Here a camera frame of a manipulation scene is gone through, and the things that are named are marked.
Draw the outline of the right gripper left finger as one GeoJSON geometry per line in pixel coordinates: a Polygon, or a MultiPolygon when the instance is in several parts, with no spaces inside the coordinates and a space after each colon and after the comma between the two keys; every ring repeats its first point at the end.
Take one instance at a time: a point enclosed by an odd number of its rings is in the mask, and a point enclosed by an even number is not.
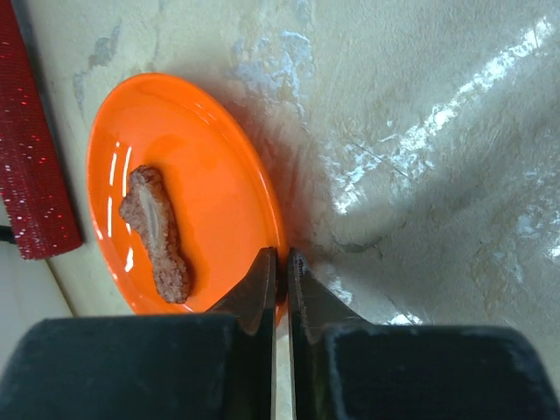
{"type": "Polygon", "coordinates": [[[1,377],[4,419],[271,419],[277,252],[209,311],[47,319],[1,377]]]}

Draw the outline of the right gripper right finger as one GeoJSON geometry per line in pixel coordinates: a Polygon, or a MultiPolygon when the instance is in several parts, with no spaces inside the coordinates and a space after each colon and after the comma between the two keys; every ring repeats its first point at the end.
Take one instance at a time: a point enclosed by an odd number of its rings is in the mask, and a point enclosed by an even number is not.
{"type": "Polygon", "coordinates": [[[297,419],[556,419],[543,364],[517,331],[377,325],[287,260],[292,407],[297,419]]]}

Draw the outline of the orange plate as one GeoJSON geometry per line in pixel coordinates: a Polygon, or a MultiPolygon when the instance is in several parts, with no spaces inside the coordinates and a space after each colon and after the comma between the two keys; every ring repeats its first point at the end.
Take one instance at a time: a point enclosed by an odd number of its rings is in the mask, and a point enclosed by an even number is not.
{"type": "Polygon", "coordinates": [[[254,145],[210,94],[190,82],[143,73],[115,87],[94,119],[86,168],[100,250],[135,313],[206,311],[242,280],[260,249],[272,247],[281,261],[287,258],[277,197],[254,145]],[[140,165],[161,171],[194,271],[183,304],[159,296],[140,236],[118,213],[140,165]]]}

